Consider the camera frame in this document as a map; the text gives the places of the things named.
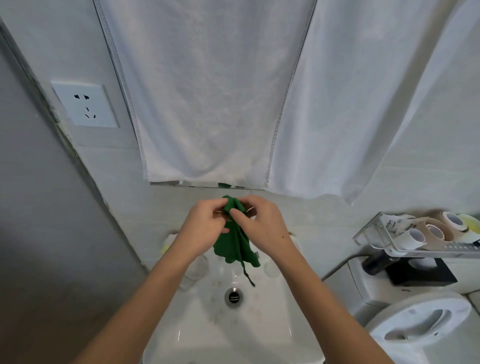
toilet tank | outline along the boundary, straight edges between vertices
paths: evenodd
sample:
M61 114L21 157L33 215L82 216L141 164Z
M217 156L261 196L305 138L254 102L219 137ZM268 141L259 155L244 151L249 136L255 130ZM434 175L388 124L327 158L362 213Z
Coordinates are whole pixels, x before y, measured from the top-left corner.
M324 284L362 326L392 303L436 290L435 287L395 287L385 271L376 276L365 273L361 263L366 258L350 259L324 280Z

green towel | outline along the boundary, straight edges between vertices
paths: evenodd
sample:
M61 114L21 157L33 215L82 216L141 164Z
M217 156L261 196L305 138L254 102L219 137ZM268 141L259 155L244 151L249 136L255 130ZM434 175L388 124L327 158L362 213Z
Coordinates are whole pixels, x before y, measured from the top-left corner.
M228 198L228 202L223 210L230 218L231 208L236 208L244 214L246 213L245 208L237 198L230 197L228 195L223 197ZM255 268L258 268L260 266L260 262L258 261L257 254L250 249L250 242L247 235L243 232L240 225L238 225L232 218L231 221L227 221L225 223L225 227L230 229L230 231L220 234L213 246L213 250L216 255L224 257L225 261L229 264L238 260L243 267L243 274L245 274L252 286L255 287L255 284L252 282L247 274L247 271L245 270L244 262L249 262Z

shelf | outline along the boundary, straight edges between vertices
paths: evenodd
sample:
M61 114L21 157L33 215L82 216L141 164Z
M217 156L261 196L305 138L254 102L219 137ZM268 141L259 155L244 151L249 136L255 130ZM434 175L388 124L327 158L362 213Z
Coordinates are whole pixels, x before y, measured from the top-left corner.
M403 255L405 257L480 259L480 247L466 243L452 242L446 244L444 250L439 251L400 249L395 246L392 236L382 223L380 219L381 215L383 215L383 213L379 212L353 237L353 240L357 245L370 245L375 249L382 250L391 247L394 252L401 253L401 255L406 253Z

wall socket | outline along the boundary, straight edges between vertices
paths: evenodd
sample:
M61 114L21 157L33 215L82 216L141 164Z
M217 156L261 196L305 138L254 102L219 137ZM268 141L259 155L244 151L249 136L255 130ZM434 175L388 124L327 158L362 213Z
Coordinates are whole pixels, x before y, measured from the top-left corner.
M118 128L103 85L52 81L73 124Z

toilet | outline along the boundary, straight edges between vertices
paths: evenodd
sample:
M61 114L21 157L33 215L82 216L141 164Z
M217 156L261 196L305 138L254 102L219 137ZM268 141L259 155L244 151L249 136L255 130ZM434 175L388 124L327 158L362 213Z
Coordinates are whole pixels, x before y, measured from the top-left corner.
M438 287L395 287L385 271L349 260L324 283L396 364L427 364L423 347L449 335L471 311L460 294Z

